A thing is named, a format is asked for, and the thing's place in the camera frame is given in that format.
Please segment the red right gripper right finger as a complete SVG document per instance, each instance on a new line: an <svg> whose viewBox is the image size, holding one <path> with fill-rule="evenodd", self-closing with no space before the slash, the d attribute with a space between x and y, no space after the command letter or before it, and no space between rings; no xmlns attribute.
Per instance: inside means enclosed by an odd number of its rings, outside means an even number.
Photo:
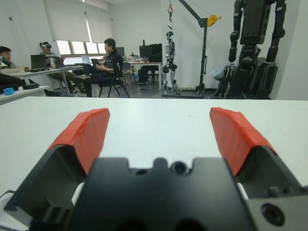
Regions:
<svg viewBox="0 0 308 231"><path fill-rule="evenodd" d="M302 194L302 186L269 141L240 112L210 109L218 150L249 198Z"/></svg>

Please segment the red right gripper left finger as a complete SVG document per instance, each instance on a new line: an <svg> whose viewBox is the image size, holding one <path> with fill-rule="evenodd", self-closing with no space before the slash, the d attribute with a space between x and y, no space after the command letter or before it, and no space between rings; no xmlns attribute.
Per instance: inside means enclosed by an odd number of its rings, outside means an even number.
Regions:
<svg viewBox="0 0 308 231"><path fill-rule="evenodd" d="M65 217L72 198L103 149L107 108L79 113L38 160L4 210L16 218Z"/></svg>

